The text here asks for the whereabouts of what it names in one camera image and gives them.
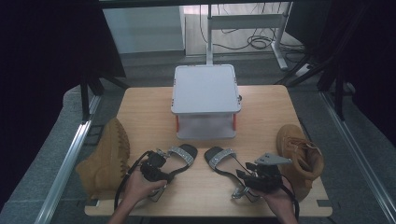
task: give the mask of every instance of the hand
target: hand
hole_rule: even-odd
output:
[[[292,192],[292,187],[288,179],[282,176],[282,181],[283,185]],[[298,223],[294,216],[294,208],[291,199],[283,189],[278,189],[272,193],[264,193],[254,189],[251,189],[251,191],[264,198],[280,223]]]
[[[138,202],[145,199],[155,189],[160,189],[166,184],[166,180],[147,181],[140,172],[140,167],[136,168],[126,182],[121,203],[107,223],[123,223]]]

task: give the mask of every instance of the sandal strap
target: sandal strap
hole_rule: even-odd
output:
[[[183,148],[181,147],[171,147],[168,150],[168,153],[170,154],[170,152],[175,152],[177,155],[179,155],[181,158],[184,159],[184,161],[186,161],[186,163],[191,166],[192,163],[194,162],[194,158],[192,157],[192,155],[190,155],[190,153],[188,153],[187,151],[185,151]]]
[[[236,158],[236,153],[231,149],[227,148],[225,150],[222,150],[216,156],[214,156],[210,161],[209,161],[209,166],[212,167],[213,170],[216,169],[216,166],[218,163],[226,156],[232,155],[234,158]]]

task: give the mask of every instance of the brown boot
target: brown boot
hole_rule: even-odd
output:
[[[324,161],[320,149],[307,141],[303,131],[293,124],[287,124],[279,130],[276,148],[279,156],[292,160],[290,164],[279,165],[279,169],[290,181],[300,202],[312,189],[312,181],[323,171]]]
[[[121,123],[110,120],[103,131],[96,150],[80,162],[76,171],[90,198],[101,191],[116,191],[129,169],[129,140]]]

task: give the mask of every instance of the white wall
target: white wall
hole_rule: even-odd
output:
[[[184,49],[182,7],[104,9],[119,53]]]

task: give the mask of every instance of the person's right hand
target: person's right hand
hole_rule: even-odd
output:
[[[292,192],[292,187],[288,179],[282,176],[282,181],[283,185]],[[251,191],[264,198],[271,211],[273,211],[281,223],[298,223],[294,216],[294,208],[290,196],[283,189],[278,189],[272,193],[264,193],[255,189],[251,189]]]

